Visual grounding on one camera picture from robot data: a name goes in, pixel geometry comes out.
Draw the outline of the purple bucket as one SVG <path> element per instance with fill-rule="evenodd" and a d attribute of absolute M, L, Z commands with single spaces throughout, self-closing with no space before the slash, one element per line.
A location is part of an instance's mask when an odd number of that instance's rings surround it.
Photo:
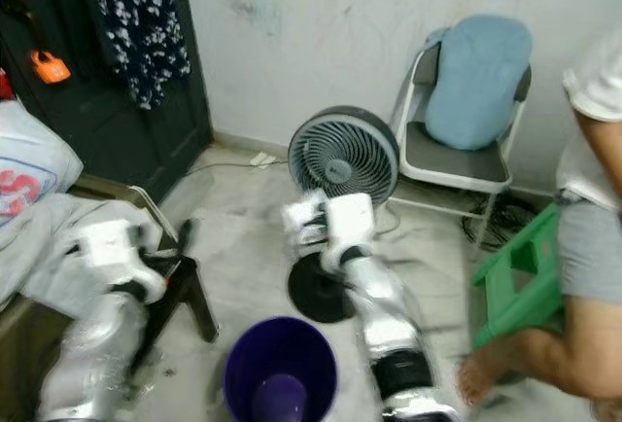
<path fill-rule="evenodd" d="M 301 422 L 324 422 L 336 399 L 336 355 L 315 325 L 298 317 L 276 316 L 242 333 L 225 361 L 223 391 L 236 422 L 260 422 L 254 413 L 266 379 L 285 374 L 306 392 Z"/>

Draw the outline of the grey garment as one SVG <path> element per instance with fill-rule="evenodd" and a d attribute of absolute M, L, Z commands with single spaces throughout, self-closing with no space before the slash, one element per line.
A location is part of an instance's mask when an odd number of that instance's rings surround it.
<path fill-rule="evenodd" d="M 146 209 L 124 200 L 93 200 L 54 193 L 23 210 L 1 227 L 0 300 L 18 295 L 68 317 L 88 312 L 106 285 L 82 261 L 67 259 L 81 227 L 128 221 L 144 231 L 142 247 L 158 247 L 163 229 Z"/>

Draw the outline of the metal folding chair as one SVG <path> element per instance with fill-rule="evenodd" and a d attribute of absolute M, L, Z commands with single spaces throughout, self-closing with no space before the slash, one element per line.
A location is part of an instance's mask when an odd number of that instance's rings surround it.
<path fill-rule="evenodd" d="M 514 146 L 514 133 L 525 114 L 529 89 L 532 87 L 532 65 L 526 68 L 517 86 L 509 127 L 492 145 L 475 151 L 457 150 L 440 145 L 427 133 L 424 115 L 432 88 L 438 80 L 440 48 L 424 45 L 410 62 L 398 102 L 391 118 L 399 144 L 401 177 L 414 182 L 436 185 L 449 190 L 479 193 L 483 196 L 475 210 L 454 210 L 454 216 L 464 223 L 475 221 L 475 227 L 465 227 L 472 244 L 481 252 L 494 252 L 507 241 L 501 227 L 494 221 L 497 204 L 509 192 L 514 182 L 509 160 Z"/>

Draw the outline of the dark door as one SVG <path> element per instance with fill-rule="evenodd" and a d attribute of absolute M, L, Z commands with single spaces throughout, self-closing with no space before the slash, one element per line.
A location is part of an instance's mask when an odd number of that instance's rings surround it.
<path fill-rule="evenodd" d="M 113 71 L 96 0 L 1 0 L 1 65 L 19 101 L 74 148 L 85 173 L 137 185 L 158 198 L 213 142 L 200 72 L 163 86 L 147 111 Z M 45 84 L 32 50 L 61 58 L 70 79 Z"/>

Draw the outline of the white printed garment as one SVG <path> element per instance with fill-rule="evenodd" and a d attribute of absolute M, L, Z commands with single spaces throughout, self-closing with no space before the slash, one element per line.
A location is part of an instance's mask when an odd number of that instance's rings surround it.
<path fill-rule="evenodd" d="M 0 103 L 0 226 L 52 193 L 66 193 L 82 161 L 17 99 Z"/>

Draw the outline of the brown cardboard box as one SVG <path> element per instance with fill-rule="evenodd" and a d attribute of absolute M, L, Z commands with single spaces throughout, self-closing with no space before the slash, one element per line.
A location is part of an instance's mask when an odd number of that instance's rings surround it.
<path fill-rule="evenodd" d="M 150 196 L 141 187 L 124 185 L 96 176 L 84 176 L 68 194 L 87 199 L 120 199 L 150 208 Z M 30 401 L 37 396 L 31 385 L 39 385 L 57 352 L 59 333 L 68 325 L 66 316 L 20 293 L 1 311 L 1 357 L 8 368 L 1 376 L 0 422 L 27 422 Z"/>

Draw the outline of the green plastic stool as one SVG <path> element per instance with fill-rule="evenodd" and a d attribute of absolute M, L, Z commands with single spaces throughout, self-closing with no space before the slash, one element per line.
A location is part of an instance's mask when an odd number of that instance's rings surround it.
<path fill-rule="evenodd" d="M 472 347 L 545 324 L 563 309 L 557 257 L 557 204 L 548 205 L 480 263 L 471 284 L 484 290 L 486 320 Z"/>

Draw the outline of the orange padlock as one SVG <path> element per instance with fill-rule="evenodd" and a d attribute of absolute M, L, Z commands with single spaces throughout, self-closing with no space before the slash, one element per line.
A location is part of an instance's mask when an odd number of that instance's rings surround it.
<path fill-rule="evenodd" d="M 63 83 L 72 75 L 65 61 L 46 50 L 32 50 L 30 60 L 35 75 L 45 84 Z"/>

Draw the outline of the light blue cushion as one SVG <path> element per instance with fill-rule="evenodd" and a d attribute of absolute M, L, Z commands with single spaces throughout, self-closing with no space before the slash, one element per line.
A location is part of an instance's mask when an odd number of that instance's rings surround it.
<path fill-rule="evenodd" d="M 431 32 L 438 46 L 438 80 L 424 124 L 427 133 L 457 150 L 492 145 L 509 127 L 517 86 L 529 66 L 533 37 L 524 22 L 472 15 Z"/>

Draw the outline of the navy floral garment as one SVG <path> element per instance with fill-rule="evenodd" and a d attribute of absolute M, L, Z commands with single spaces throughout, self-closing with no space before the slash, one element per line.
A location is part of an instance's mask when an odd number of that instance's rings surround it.
<path fill-rule="evenodd" d="M 142 110 L 161 105 L 163 84 L 190 75 L 175 0 L 96 0 L 105 50 L 129 97 Z"/>

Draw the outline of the person in white shirt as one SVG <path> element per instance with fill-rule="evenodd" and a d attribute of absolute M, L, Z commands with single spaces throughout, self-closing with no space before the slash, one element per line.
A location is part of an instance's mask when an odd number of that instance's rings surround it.
<path fill-rule="evenodd" d="M 590 401 L 597 422 L 622 422 L 622 21 L 563 86 L 579 129 L 557 165 L 565 325 L 495 337 L 458 365 L 455 388 L 476 408 L 517 374 Z"/>

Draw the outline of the grey pedestal fan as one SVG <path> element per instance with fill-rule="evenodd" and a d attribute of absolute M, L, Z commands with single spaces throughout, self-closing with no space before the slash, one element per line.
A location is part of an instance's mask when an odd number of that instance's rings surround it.
<path fill-rule="evenodd" d="M 390 126 L 364 108 L 325 108 L 300 125 L 289 143 L 286 164 L 294 185 L 305 194 L 328 198 L 365 193 L 374 208 L 383 207 L 398 182 L 398 142 Z M 336 324 L 354 316 L 337 272 L 321 262 L 326 243 L 311 243 L 310 230 L 294 232 L 294 262 L 286 289 L 307 319 Z"/>

